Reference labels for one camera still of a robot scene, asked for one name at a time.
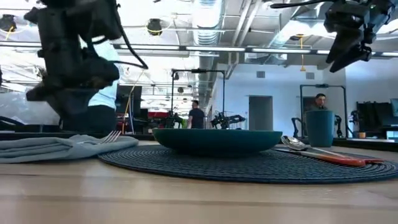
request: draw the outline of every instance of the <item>teal cup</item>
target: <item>teal cup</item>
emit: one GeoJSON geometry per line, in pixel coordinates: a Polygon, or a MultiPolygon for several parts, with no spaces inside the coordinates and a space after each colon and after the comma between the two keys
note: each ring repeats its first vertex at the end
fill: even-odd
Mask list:
{"type": "Polygon", "coordinates": [[[314,110],[305,113],[308,141],[312,147],[331,147],[335,114],[330,110],[314,110]]]}

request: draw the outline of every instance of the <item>wooden table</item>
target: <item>wooden table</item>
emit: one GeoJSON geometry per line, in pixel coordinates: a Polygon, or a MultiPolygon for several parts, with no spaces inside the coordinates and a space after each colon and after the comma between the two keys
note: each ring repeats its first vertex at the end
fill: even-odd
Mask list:
{"type": "MultiPolygon", "coordinates": [[[[334,150],[398,162],[394,152],[334,150]]],[[[96,159],[3,164],[0,176],[0,224],[398,223],[398,180],[236,184],[133,172],[96,159]]]]}

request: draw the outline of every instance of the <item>folded napkin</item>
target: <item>folded napkin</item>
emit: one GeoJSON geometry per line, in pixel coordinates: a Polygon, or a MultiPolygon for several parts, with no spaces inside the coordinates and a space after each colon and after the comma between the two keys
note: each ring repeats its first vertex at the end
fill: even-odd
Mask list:
{"type": "Polygon", "coordinates": [[[115,142],[99,144],[103,139],[87,135],[63,138],[27,138],[0,141],[0,163],[82,159],[104,152],[138,145],[138,140],[120,136],[115,142]]]}

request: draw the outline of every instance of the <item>black placemat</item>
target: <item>black placemat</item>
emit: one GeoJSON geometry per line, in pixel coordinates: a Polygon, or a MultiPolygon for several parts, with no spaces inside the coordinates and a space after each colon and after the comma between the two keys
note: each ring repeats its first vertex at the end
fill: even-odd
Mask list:
{"type": "Polygon", "coordinates": [[[394,162],[350,167],[274,150],[253,157],[220,159],[177,154],[154,145],[109,152],[99,158],[108,164],[141,172],[232,182],[332,184],[398,177],[398,164],[394,162]]]}

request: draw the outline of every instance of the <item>teal bowl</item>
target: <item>teal bowl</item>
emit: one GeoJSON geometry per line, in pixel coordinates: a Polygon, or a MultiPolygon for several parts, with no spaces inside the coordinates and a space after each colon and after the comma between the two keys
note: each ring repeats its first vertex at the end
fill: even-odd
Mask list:
{"type": "Polygon", "coordinates": [[[282,131],[235,129],[153,129],[156,141],[181,154],[243,157],[279,143],[282,131]]]}

